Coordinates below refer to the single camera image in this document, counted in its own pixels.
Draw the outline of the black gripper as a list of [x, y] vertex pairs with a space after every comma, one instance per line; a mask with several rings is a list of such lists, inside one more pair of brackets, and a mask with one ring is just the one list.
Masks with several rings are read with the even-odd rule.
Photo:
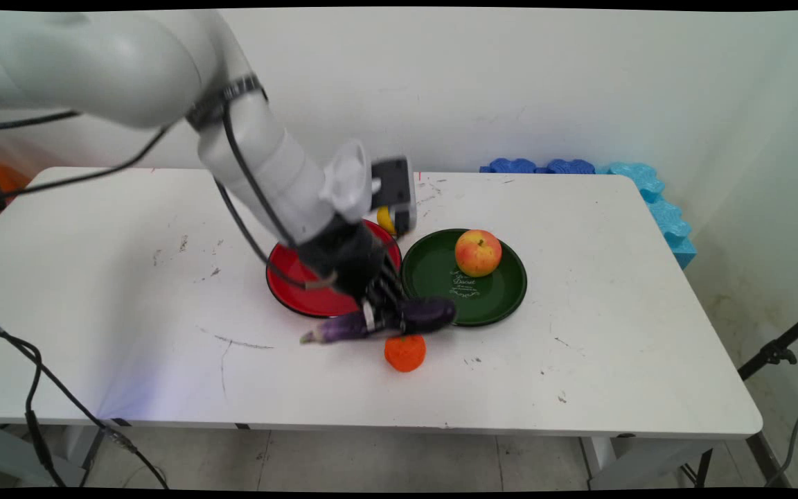
[[406, 296], [397, 268], [364, 220], [330, 221], [318, 236], [299, 244], [297, 254], [317, 276], [334, 278], [330, 287], [360, 300], [367, 333], [381, 331], [382, 320], [406, 328]]

